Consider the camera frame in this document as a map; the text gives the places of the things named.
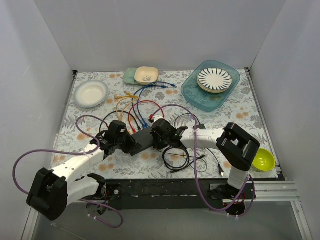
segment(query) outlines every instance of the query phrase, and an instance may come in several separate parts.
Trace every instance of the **gray wall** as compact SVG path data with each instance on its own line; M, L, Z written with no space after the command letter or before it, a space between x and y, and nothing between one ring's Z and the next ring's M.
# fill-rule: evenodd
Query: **gray wall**
M72 71L32 0L0 0L0 239L20 239L30 208L12 180L23 153L52 149ZM50 155L22 160L17 177L29 191Z
M281 169L320 239L320 1L287 1L252 66Z
M250 67L286 0L34 0L73 70Z

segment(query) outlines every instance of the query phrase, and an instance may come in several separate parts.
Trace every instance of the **stack of plates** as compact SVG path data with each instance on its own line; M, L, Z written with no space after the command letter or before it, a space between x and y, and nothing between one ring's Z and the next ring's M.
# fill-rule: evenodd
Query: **stack of plates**
M198 74L197 83L209 93L220 94L231 86L232 77L220 68L206 68Z

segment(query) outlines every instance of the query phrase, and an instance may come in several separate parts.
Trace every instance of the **lime green bowl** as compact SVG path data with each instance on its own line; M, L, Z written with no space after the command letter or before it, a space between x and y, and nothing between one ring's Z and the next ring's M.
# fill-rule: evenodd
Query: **lime green bowl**
M259 148L252 165L259 171L268 172L276 166L276 159L268 150Z

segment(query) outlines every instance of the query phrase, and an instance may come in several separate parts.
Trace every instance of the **table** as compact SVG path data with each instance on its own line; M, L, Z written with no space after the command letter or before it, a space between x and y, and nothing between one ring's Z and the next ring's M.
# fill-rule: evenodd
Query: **table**
M270 143L267 138L266 130L258 111L255 97L250 85L250 82L246 76L245 70L238 70L241 79L229 96L228 100L223 106L213 112L204 112L191 106L186 102L185 98L181 94L181 86L184 81L193 72L186 71L160 71L160 80L173 83L177 85L177 88L157 88L146 89L142 93L141 100L153 100L161 106L167 104L179 104L187 107L193 114L195 114L201 123L205 125L207 129L223 128L229 122L233 122L241 126L251 135L258 139L261 143L261 148L270 150ZM67 112L63 122L62 130L57 139L57 150L67 152L80 152L89 143L90 138L80 133L75 127L75 121L82 115L94 115L99 118L104 118L108 113L116 109L118 102L115 99L115 95L123 96L125 91L134 94L140 86L127 85L123 83L124 72L81 72L78 73L75 78L74 87L72 90L72 96L70 98ZM109 95L107 99L100 105L93 108L82 108L75 104L73 93L75 89L82 83L91 80L99 80L105 82L109 87ZM119 104L119 109L122 108L131 100L125 100ZM139 105L142 116L147 121L150 114L153 114L157 107L152 103L141 103ZM183 109L175 107L174 109L164 108L165 119L170 123L174 123L175 119L185 113ZM117 119L114 114L107 119L107 122ZM128 116L125 114L123 121L128 124ZM192 127L193 122L190 116L186 115L178 119L177 126ZM99 132L100 122L93 118L86 117L80 122L80 127L84 131L91 135L96 135ZM230 174L230 163L218 150L213 150L218 161L220 162L223 170L223 178L228 178ZM54 168L67 160L72 156L56 154L51 163L51 167ZM179 166L184 162L183 157L168 155L167 160ZM222 178L219 175L217 162L214 157L206 152L205 160L207 162L207 170L205 172L199 172L199 178ZM202 161L198 161L197 168L201 171L205 169L205 164ZM83 175L89 173L96 173L103 176L106 179L193 179L194 170L189 167L183 171L171 173L164 165L162 159L162 153L153 148L149 148L144 152L141 152L135 156L124 154L120 150L117 150L113 155L106 158L103 162L88 169ZM277 171L274 168L268 172L260 172L253 168L250 170L253 178L278 178Z

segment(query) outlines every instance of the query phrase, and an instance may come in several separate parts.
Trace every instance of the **floral pattern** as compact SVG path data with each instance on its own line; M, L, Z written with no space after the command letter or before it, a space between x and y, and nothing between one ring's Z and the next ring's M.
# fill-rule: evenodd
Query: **floral pattern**
M153 100L159 105L179 104L187 107L193 112L205 125L207 129L223 128L229 122L237 123L247 132L252 134L261 143L261 147L270 150L267 135L263 126L262 118L256 106L254 95L244 70L239 70L241 75L240 82L229 96L228 100L222 107L213 112L204 112L186 102L181 94L181 86L189 77L192 71L160 71L160 80L173 83L177 88L152 88L146 89L142 95L141 100ZM122 96L125 91L134 94L138 89L137 85L128 85L123 82L124 72L82 72L78 73L72 97L67 109L66 117L64 119L63 128L58 139L57 150L79 152L89 143L90 139L80 133L75 127L75 121L82 115L94 115L99 118L104 118L108 113L116 109L118 102L115 95ZM82 83L91 80L99 80L105 82L109 87L109 96L100 105L93 108L82 108L75 104L73 93L75 89ZM125 100L119 104L119 109L123 109L129 100ZM139 105L140 112L148 123L148 117L157 109L152 103L141 103ZM175 119L185 113L183 109L175 108L169 110L164 108L165 119L174 124ZM111 115L106 121L110 123L117 119L116 114ZM128 125L128 116L125 114L123 121ZM193 122L190 116L185 115L176 121L177 127L188 126L192 127ZM80 127L91 135L96 135L99 132L100 122L93 118L85 117L80 121ZM224 178L230 174L230 163L218 150L213 151L224 170ZM51 166L54 168L72 156L56 154ZM198 173L199 178L221 178L219 175L217 162L214 157L206 152L204 158L207 162L207 170L203 173ZM175 166L182 165L184 158L175 155L168 155L167 161ZM205 169L203 161L198 161L197 166L199 170ZM277 178L277 171L273 169L268 172L259 172L254 169L250 170L254 178ZM88 169L83 175L89 173L96 173L106 179L192 179L194 178L194 170L189 167L177 173L170 173L163 163L162 153L155 149L148 149L135 156L124 154L117 150L115 154L109 156L103 162Z

